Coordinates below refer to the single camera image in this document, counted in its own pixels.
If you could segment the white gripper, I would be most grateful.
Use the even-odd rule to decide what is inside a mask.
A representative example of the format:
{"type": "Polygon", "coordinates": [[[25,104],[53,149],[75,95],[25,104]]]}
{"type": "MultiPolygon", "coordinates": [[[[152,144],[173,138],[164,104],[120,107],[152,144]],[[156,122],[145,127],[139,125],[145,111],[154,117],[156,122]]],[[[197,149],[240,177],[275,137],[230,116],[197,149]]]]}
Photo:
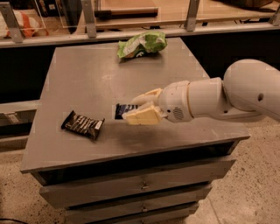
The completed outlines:
{"type": "Polygon", "coordinates": [[[144,105],[153,102],[147,108],[133,109],[122,115],[129,125],[159,124],[163,118],[172,123],[189,122],[193,119],[188,105],[188,80],[174,82],[164,89],[156,88],[133,98],[132,104],[144,105]]]}

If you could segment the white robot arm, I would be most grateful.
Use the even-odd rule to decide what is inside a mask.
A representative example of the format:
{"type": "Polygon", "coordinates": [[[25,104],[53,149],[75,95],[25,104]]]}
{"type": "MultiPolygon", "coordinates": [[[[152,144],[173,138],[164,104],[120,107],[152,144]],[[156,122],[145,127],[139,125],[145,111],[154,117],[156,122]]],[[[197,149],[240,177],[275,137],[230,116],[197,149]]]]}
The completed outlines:
{"type": "Polygon", "coordinates": [[[233,63],[223,77],[182,80],[135,97],[122,115],[131,125],[190,122],[209,117],[251,122],[262,116],[280,121],[280,71],[256,59],[233,63]]]}

